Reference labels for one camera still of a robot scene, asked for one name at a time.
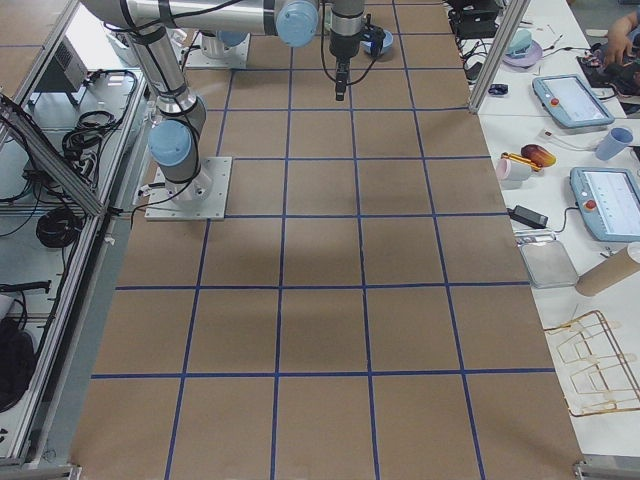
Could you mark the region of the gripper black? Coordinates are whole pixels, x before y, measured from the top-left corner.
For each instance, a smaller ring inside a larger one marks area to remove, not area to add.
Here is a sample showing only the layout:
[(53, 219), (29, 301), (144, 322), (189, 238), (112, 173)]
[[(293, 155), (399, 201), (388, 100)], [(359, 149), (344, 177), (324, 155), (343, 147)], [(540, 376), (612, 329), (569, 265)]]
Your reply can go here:
[(336, 58), (335, 100), (343, 101), (348, 86), (348, 61), (358, 54), (361, 34), (345, 36), (330, 32), (330, 53)]

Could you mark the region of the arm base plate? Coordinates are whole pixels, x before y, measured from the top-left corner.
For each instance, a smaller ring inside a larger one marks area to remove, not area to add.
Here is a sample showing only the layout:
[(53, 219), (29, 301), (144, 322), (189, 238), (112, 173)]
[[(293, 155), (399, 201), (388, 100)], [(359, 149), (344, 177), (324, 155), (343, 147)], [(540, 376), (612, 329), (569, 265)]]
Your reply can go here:
[(169, 183), (150, 193), (151, 206), (145, 210), (149, 221), (223, 220), (229, 193), (231, 157), (204, 157), (199, 176), (178, 196), (181, 187)]
[(194, 45), (185, 55), (190, 69), (245, 69), (250, 34), (234, 31), (198, 31)]

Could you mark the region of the person hand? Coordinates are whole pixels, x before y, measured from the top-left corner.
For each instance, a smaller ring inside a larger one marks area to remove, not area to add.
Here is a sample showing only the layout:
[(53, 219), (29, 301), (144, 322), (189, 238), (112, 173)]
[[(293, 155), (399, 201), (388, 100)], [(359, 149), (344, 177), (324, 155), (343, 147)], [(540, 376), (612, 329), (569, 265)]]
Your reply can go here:
[(607, 47), (604, 54), (604, 65), (621, 64), (624, 56), (632, 53), (633, 42), (630, 33), (639, 25), (636, 13), (629, 13), (616, 20), (607, 32)]

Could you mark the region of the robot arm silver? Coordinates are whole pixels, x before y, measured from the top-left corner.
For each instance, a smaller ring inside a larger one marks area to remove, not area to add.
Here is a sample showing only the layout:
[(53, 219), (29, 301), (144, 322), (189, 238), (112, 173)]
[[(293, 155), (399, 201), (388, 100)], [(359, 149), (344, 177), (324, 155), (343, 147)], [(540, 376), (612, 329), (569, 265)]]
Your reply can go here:
[[(350, 80), (350, 62), (374, 26), (365, 20), (364, 1), (329, 1), (329, 51), (336, 71), (325, 71), (335, 85), (336, 101), (343, 101)], [(190, 112), (202, 112), (174, 53), (167, 29), (204, 33), (257, 33), (278, 36), (290, 48), (307, 45), (318, 29), (318, 15), (326, 7), (318, 1), (81, 1), (108, 28), (123, 33), (134, 57), (157, 96), (164, 118), (191, 122)]]
[(249, 36), (248, 32), (238, 31), (200, 31), (201, 51), (212, 59), (223, 58), (228, 52), (239, 46)]

